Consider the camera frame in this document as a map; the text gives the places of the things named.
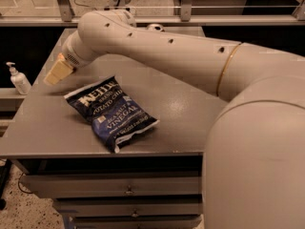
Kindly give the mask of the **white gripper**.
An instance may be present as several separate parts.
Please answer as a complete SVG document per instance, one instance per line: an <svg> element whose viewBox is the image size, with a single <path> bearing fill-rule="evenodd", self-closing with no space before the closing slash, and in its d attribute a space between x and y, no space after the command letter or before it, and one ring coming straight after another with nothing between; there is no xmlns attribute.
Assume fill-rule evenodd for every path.
<svg viewBox="0 0 305 229"><path fill-rule="evenodd" d="M64 42L62 53L57 55L57 60L45 76L44 82L56 85L73 73L73 67L85 67L94 59L95 52L84 44L78 31L75 31Z"/></svg>

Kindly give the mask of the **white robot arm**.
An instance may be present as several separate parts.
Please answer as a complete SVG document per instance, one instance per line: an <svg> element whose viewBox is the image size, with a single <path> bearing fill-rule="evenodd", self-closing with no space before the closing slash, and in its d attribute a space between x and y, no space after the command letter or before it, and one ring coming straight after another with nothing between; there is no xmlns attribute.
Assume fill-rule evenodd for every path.
<svg viewBox="0 0 305 229"><path fill-rule="evenodd" d="M236 41L139 29L91 11L45 80L121 54L227 101L205 144L206 229L305 229L305 59Z"/></svg>

